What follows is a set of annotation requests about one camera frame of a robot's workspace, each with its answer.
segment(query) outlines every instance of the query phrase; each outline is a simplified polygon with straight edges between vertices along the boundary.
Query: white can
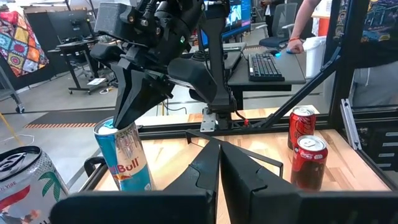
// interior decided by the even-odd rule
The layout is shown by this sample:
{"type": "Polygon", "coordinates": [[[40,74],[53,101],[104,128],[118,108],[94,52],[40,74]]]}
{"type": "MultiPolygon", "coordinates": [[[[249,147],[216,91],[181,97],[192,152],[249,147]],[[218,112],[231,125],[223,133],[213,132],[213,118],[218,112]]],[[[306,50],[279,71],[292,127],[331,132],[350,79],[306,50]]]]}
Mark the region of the white can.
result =
{"type": "Polygon", "coordinates": [[[0,154],[0,223],[49,224],[68,189],[49,156],[24,146],[0,154]]]}

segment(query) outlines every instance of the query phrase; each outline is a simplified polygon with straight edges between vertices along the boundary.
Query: keyboard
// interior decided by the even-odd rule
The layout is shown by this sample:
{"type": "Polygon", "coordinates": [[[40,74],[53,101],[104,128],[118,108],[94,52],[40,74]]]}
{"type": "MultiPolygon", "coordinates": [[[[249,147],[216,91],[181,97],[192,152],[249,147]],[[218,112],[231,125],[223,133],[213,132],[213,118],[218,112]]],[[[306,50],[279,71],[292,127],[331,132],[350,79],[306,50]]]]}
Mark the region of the keyboard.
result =
{"type": "Polygon", "coordinates": [[[252,82],[283,82],[282,76],[277,68],[275,58],[272,54],[248,55],[249,80],[252,82]]]}

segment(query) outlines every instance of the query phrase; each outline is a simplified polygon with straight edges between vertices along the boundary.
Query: white shirt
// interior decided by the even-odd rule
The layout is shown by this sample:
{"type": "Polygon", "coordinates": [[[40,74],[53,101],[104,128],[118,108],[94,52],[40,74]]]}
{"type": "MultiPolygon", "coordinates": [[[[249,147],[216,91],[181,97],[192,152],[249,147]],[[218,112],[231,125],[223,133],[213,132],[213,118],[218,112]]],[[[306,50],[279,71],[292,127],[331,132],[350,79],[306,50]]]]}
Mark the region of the white shirt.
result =
{"type": "Polygon", "coordinates": [[[267,6],[266,9],[266,16],[270,16],[271,15],[271,10],[269,9],[269,5],[267,6]]]}

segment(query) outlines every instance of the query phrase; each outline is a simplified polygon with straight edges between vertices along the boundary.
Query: red bull logo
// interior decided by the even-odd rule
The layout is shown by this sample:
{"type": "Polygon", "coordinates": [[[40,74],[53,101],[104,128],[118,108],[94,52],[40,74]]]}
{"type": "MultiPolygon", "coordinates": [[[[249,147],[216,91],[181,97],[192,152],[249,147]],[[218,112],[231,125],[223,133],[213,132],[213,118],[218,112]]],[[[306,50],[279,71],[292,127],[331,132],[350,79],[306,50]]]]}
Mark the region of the red bull logo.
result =
{"type": "Polygon", "coordinates": [[[113,176],[120,176],[120,177],[126,177],[126,175],[123,175],[125,172],[132,171],[133,169],[139,167],[138,163],[138,157],[133,159],[131,161],[131,164],[129,165],[115,165],[115,166],[110,166],[109,171],[113,176]]]}

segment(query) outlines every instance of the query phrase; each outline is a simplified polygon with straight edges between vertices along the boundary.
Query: screw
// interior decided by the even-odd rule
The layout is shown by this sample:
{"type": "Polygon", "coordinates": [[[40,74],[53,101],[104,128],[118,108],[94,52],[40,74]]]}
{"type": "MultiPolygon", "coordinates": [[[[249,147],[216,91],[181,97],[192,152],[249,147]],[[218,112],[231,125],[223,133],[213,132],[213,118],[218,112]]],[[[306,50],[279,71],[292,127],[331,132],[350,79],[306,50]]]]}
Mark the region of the screw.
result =
{"type": "Polygon", "coordinates": [[[146,21],[146,20],[141,21],[141,25],[148,26],[148,21],[146,21]]]}

